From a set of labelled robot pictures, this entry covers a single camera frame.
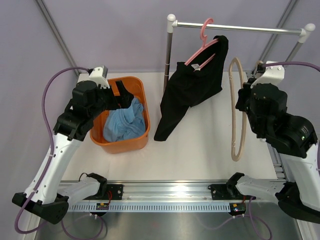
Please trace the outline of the light blue shorts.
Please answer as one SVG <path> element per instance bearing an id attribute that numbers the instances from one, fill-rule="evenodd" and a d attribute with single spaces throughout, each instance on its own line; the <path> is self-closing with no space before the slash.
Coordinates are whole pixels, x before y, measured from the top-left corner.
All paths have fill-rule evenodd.
<path id="1" fill-rule="evenodd" d="M 103 138 L 119 142 L 141 137 L 146 131 L 144 106 L 134 97 L 128 108 L 109 111 L 103 127 Z"/>

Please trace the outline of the black shorts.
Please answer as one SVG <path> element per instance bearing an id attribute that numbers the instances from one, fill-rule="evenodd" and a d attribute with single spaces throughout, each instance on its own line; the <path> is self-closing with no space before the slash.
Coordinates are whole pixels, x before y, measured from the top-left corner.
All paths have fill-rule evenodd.
<path id="1" fill-rule="evenodd" d="M 222 91 L 222 78 L 229 40 L 216 35 L 218 42 L 200 53 L 189 65 L 178 62 L 166 84 L 160 103 L 161 119 L 154 140 L 166 141 L 192 108 Z"/>

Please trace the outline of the beige wooden hanger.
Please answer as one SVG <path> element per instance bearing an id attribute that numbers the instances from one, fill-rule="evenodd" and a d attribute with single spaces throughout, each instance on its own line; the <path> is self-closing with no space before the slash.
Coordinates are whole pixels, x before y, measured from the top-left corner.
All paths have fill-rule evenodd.
<path id="1" fill-rule="evenodd" d="M 229 89 L 230 89 L 230 102 L 231 102 L 231 147 L 230 155 L 231 159 L 234 162 L 238 162 L 244 152 L 245 145 L 247 140 L 247 135 L 252 129 L 249 126 L 249 119 L 245 112 L 242 112 L 241 115 L 241 129 L 240 129 L 240 142 L 238 145 L 238 151 L 236 151 L 236 140 L 237 140 L 237 114 L 236 114 L 236 93 L 235 93 L 235 83 L 233 75 L 233 67 L 237 67 L 239 81 L 240 81 L 240 90 L 244 88 L 245 83 L 245 73 L 243 70 L 242 63 L 238 57 L 234 57 L 228 67 L 228 80 L 229 80 Z"/>

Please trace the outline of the pink plastic hanger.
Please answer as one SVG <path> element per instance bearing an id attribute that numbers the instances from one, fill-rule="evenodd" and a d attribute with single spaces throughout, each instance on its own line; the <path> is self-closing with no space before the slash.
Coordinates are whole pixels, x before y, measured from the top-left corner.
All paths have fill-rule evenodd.
<path id="1" fill-rule="evenodd" d="M 205 34 L 205 30 L 207 25 L 213 24 L 214 19 L 213 18 L 207 18 L 205 22 L 203 23 L 201 30 L 200 30 L 200 39 L 202 40 L 201 47 L 184 63 L 186 66 L 188 66 L 196 57 L 198 57 L 203 51 L 205 51 L 207 48 L 211 47 L 212 45 L 219 42 L 218 38 L 214 38 L 210 42 L 207 42 L 208 36 Z M 197 64 L 198 68 L 196 68 L 194 71 L 200 71 L 205 65 L 207 65 L 215 56 L 215 53 L 212 54 L 207 60 L 205 60 L 202 64 Z"/>

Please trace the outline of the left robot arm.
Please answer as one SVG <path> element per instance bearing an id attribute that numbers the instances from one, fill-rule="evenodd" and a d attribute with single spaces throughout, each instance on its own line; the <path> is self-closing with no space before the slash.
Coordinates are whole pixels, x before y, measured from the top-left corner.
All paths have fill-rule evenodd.
<path id="1" fill-rule="evenodd" d="M 81 81 L 72 90 L 64 112 L 53 128 L 53 146 L 49 148 L 41 170 L 24 192 L 15 193 L 12 202 L 51 223 L 59 223 L 70 206 L 86 199 L 108 196 L 107 179 L 90 173 L 65 190 L 59 190 L 71 158 L 93 128 L 94 120 L 104 111 L 125 109 L 134 98 L 121 80 L 115 82 L 118 95 L 111 87 L 102 88 L 91 80 Z"/>

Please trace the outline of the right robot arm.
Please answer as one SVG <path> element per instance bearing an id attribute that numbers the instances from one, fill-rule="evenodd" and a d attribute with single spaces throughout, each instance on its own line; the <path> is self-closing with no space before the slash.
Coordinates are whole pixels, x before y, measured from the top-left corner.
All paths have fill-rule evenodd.
<path id="1" fill-rule="evenodd" d="M 235 108 L 247 115 L 257 138 L 265 139 L 286 161 L 287 181 L 275 183 L 237 172 L 226 182 L 233 199 L 252 196 L 277 204 L 288 216 L 320 222 L 318 138 L 312 123 L 287 112 L 286 92 L 271 83 L 250 78 L 238 91 Z"/>

